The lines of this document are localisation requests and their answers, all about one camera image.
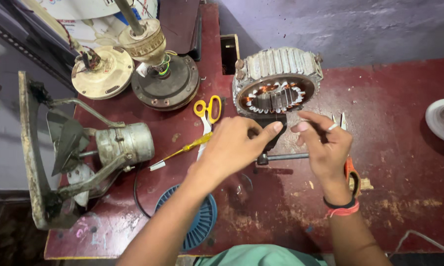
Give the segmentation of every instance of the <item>yellow scissors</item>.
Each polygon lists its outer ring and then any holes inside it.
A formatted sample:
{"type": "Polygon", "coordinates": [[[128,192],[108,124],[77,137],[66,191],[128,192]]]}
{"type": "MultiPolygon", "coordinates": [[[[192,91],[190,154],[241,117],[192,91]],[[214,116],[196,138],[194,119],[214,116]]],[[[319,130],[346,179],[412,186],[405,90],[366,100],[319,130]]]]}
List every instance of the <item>yellow scissors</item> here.
{"type": "MultiPolygon", "coordinates": [[[[202,135],[205,135],[212,131],[212,124],[219,121],[221,118],[221,110],[222,110],[222,102],[219,96],[212,95],[211,99],[209,100],[209,105],[206,107],[206,102],[204,100],[198,100],[194,104],[194,113],[196,116],[200,117],[202,120],[202,124],[204,125],[204,132],[202,135]],[[213,102],[214,100],[217,100],[219,102],[219,112],[217,118],[212,117],[212,108],[213,108],[213,102]]],[[[206,148],[206,144],[201,144],[199,147],[199,153],[197,154],[197,159],[199,160],[199,157],[201,157],[202,152],[206,148]]]]}

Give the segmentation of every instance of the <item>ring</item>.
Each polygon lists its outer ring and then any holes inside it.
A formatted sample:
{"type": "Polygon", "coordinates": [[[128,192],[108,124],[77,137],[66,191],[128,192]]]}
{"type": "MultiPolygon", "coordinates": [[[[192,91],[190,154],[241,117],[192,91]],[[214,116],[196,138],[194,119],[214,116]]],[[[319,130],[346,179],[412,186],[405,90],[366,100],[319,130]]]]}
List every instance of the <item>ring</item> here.
{"type": "Polygon", "coordinates": [[[331,130],[333,130],[334,128],[336,128],[337,126],[339,126],[337,123],[334,123],[332,126],[330,126],[328,129],[327,129],[327,131],[331,131],[331,130]]]}

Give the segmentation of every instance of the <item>human hand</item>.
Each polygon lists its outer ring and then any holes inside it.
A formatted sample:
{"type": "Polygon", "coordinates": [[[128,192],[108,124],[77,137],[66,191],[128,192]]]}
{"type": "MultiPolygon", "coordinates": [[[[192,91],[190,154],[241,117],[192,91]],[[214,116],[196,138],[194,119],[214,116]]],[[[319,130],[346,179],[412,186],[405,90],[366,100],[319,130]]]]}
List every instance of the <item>human hand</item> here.
{"type": "Polygon", "coordinates": [[[301,118],[308,119],[326,131],[328,142],[322,144],[316,130],[306,121],[291,128],[292,132],[300,133],[297,145],[304,142],[309,150],[309,164],[324,191],[327,202],[334,205],[345,205],[351,201],[351,192],[345,181],[343,167],[350,151],[352,136],[337,126],[331,131],[333,121],[312,112],[299,111],[301,118]]]}
{"type": "Polygon", "coordinates": [[[207,194],[226,177],[240,171],[255,160],[282,130],[281,122],[273,122],[264,129],[254,120],[226,117],[216,127],[201,158],[188,171],[187,182],[207,194]],[[250,139],[249,130],[256,136],[250,139]]]}

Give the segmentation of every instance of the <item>red painted table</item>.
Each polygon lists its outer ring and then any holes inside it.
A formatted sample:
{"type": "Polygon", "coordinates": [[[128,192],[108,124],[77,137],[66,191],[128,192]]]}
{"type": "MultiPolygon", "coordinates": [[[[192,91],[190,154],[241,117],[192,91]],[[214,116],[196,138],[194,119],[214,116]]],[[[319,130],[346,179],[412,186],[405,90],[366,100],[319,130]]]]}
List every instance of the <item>red painted table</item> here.
{"type": "MultiPolygon", "coordinates": [[[[188,106],[173,112],[153,111],[131,88],[109,100],[80,96],[113,121],[147,123],[155,144],[150,164],[201,136],[203,126],[192,110],[196,100],[207,101],[217,94],[227,98],[224,116],[236,115],[231,99],[233,76],[222,75],[217,5],[205,4],[202,12],[202,60],[197,65],[206,80],[188,106]]],[[[429,104],[444,98],[444,59],[324,69],[324,76],[320,93],[305,110],[337,117],[346,113],[348,130],[354,136],[350,154],[361,177],[371,183],[359,197],[361,212],[379,245],[393,251],[408,229],[444,245],[444,142],[432,134],[424,120],[429,104]]],[[[80,107],[75,118],[84,127],[106,128],[80,107]]],[[[289,126],[297,121],[296,114],[288,114],[289,126]]],[[[306,151],[306,147],[295,145],[296,138],[286,131],[270,154],[306,151]]],[[[164,168],[139,173],[138,197],[147,212],[153,214],[160,195],[181,183],[196,156],[194,149],[172,158],[164,168]]],[[[99,169],[98,158],[86,160],[99,169]]],[[[71,229],[51,230],[45,257],[118,257],[147,222],[134,204],[134,176],[135,171],[122,174],[71,229]],[[89,231],[92,226],[97,228],[95,233],[89,231]]],[[[304,252],[332,251],[322,192],[308,160],[274,161],[256,168],[250,165],[224,181],[213,196],[217,223],[209,238],[189,251],[190,255],[215,255],[234,245],[261,243],[304,252]]],[[[401,251],[439,250],[412,235],[401,251]]]]}

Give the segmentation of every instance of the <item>yellow screwdriver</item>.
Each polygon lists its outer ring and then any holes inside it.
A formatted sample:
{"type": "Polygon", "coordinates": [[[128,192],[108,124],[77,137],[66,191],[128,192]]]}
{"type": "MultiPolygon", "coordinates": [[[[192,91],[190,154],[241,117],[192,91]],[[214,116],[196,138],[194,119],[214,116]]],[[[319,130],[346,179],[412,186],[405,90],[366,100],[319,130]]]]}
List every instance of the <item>yellow screwdriver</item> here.
{"type": "Polygon", "coordinates": [[[207,134],[204,134],[203,136],[201,136],[197,140],[193,141],[192,143],[190,143],[188,145],[184,145],[184,147],[182,149],[178,150],[177,152],[175,152],[175,153],[169,155],[168,157],[166,157],[165,159],[163,159],[163,160],[155,163],[154,165],[150,166],[149,167],[150,171],[153,171],[153,170],[156,170],[156,169],[159,169],[159,168],[165,166],[166,165],[165,161],[168,160],[169,158],[171,158],[171,157],[173,157],[175,155],[178,155],[180,153],[183,153],[185,151],[190,151],[192,148],[196,147],[197,145],[201,145],[201,144],[204,144],[204,143],[208,142],[209,139],[211,139],[211,136],[212,136],[212,131],[207,133],[207,134]]]}

